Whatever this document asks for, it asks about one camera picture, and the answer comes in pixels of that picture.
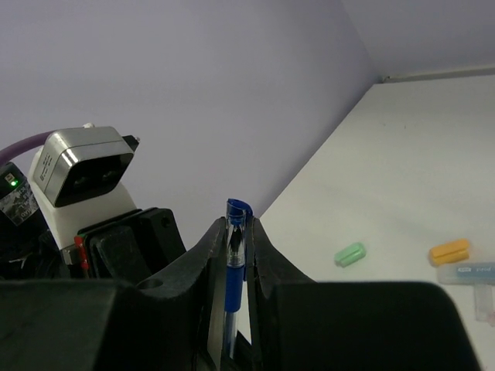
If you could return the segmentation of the blue gel pen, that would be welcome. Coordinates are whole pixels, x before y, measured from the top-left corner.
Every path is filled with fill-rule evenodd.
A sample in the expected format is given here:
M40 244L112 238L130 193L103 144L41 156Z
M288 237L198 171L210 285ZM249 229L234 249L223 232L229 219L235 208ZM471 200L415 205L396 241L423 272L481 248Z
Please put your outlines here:
M224 302L223 352L233 359L237 338L237 312L245 279L246 227L252 217L251 207L239 199L228 199L226 207L227 271Z

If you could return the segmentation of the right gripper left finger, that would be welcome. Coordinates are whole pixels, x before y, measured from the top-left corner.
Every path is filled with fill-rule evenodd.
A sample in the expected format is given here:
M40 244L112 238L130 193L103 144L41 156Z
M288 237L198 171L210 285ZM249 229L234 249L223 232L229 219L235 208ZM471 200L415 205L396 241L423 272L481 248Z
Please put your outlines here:
M1 284L3 370L218 370L226 223L138 285L113 280Z

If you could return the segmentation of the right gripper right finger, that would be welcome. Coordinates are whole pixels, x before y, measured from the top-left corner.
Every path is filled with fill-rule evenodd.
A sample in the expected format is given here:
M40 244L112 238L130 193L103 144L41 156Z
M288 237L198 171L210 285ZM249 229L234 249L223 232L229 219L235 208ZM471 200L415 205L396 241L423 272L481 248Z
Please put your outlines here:
M256 370L478 370L463 321L438 285L317 282L247 226Z

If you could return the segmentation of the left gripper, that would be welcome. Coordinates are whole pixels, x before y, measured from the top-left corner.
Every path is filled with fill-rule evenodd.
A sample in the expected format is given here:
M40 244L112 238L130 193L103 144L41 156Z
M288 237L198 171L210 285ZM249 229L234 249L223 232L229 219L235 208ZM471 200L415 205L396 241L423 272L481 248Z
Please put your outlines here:
M79 230L42 259L38 277L143 281L185 252L171 209L136 209Z

